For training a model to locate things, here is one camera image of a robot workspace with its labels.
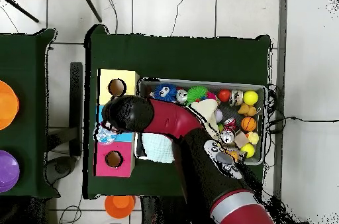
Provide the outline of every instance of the white cloth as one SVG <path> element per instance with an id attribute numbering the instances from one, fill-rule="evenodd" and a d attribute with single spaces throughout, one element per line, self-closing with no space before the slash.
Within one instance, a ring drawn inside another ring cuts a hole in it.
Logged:
<path id="1" fill-rule="evenodd" d="M 141 139 L 147 160 L 162 163 L 174 161 L 171 139 L 156 133 L 142 133 Z"/>

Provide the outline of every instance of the orange bowl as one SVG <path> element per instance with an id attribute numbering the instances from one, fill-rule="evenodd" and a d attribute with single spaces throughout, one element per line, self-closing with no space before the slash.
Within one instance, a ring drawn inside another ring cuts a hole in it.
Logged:
<path id="1" fill-rule="evenodd" d="M 107 196 L 106 212 L 114 218 L 124 218 L 132 213 L 135 206 L 135 196 Z"/>
<path id="2" fill-rule="evenodd" d="M 0 130 L 8 127 L 19 110 L 19 100 L 12 88 L 0 81 Z"/>

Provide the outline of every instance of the blue plush toy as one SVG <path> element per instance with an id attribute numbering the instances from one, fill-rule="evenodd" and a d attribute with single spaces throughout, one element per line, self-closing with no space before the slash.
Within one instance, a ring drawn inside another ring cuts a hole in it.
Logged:
<path id="1" fill-rule="evenodd" d="M 164 101 L 175 101 L 175 96 L 177 95 L 177 88 L 171 84 L 160 84 L 157 85 L 153 96 L 155 99 L 164 100 Z"/>

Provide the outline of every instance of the gray bin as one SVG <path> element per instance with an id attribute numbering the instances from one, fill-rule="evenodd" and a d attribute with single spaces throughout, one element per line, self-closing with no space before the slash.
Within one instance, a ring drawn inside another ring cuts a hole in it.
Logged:
<path id="1" fill-rule="evenodd" d="M 247 158 L 244 163 L 247 165 L 258 165 L 261 164 L 264 160 L 265 156 L 265 147 L 266 147 L 266 123 L 267 123 L 267 88 L 263 85 L 246 85 L 246 84 L 229 84 L 229 83 L 215 83 L 215 82 L 199 82 L 199 81 L 187 81 L 187 80 L 169 80 L 169 79 L 159 79 L 158 82 L 155 82 L 154 79 L 143 78 L 138 82 L 138 92 L 140 96 L 145 96 L 146 87 L 151 87 L 153 90 L 158 84 L 162 83 L 169 83 L 173 84 L 177 87 L 183 87 L 184 89 L 188 90 L 190 87 L 196 85 L 205 86 L 209 91 L 213 92 L 214 94 L 218 94 L 218 92 L 222 89 L 229 89 L 232 91 L 233 89 L 239 89 L 242 91 L 253 90 L 255 91 L 259 99 L 257 103 L 254 105 L 256 109 L 261 109 L 260 112 L 255 114 L 253 118 L 257 122 L 257 133 L 259 134 L 260 140 L 255 145 L 256 152 L 251 158 Z M 238 110 L 240 106 L 230 106 L 228 102 L 222 102 L 218 107 L 224 116 L 224 119 L 234 117 L 236 119 L 236 125 L 241 128 L 240 123 L 244 118 L 243 115 L 238 114 Z M 134 145 L 134 153 L 136 157 L 145 157 L 144 150 L 142 148 L 141 143 L 141 136 L 136 134 L 135 138 L 135 145 Z"/>

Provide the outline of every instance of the orange toy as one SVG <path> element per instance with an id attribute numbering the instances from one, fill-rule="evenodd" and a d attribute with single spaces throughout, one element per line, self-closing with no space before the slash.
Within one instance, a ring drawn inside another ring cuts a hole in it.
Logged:
<path id="1" fill-rule="evenodd" d="M 257 122 L 251 117 L 246 117 L 241 121 L 241 127 L 244 131 L 254 131 L 257 127 Z"/>

